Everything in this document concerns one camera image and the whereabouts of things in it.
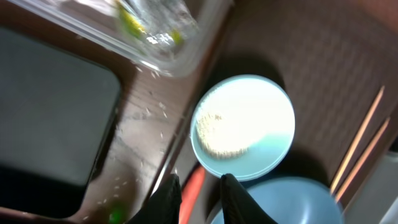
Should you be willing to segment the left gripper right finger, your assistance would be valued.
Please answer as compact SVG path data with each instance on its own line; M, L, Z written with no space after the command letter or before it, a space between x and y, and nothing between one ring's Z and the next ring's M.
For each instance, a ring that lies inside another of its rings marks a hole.
M220 196L225 224L276 224L237 181L234 175L220 179Z

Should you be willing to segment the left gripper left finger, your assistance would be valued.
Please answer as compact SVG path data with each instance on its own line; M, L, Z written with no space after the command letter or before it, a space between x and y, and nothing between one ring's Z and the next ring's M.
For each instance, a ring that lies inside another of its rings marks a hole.
M181 202L179 177L171 174L126 224L178 224Z

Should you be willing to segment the orange carrot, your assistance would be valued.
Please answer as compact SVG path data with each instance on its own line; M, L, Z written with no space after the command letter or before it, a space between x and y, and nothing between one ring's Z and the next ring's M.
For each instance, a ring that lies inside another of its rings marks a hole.
M179 224L188 223L204 181L205 169L202 166L198 166L191 174L182 192L182 202L180 204L178 221Z

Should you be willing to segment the large blue plate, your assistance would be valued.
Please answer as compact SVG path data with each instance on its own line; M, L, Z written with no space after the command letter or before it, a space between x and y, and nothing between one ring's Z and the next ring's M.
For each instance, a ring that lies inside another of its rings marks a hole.
M277 223L343 224L341 205L319 182L301 177L281 177L263 181L246 189L256 203ZM217 204L208 223L224 223Z

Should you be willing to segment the yellow green wrapper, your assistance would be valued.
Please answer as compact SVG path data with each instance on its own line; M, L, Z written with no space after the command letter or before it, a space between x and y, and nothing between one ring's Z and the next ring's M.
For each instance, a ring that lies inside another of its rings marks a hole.
M144 26L139 21L137 14L131 9L128 1L117 1L118 17L123 29L131 36L139 40L143 36Z

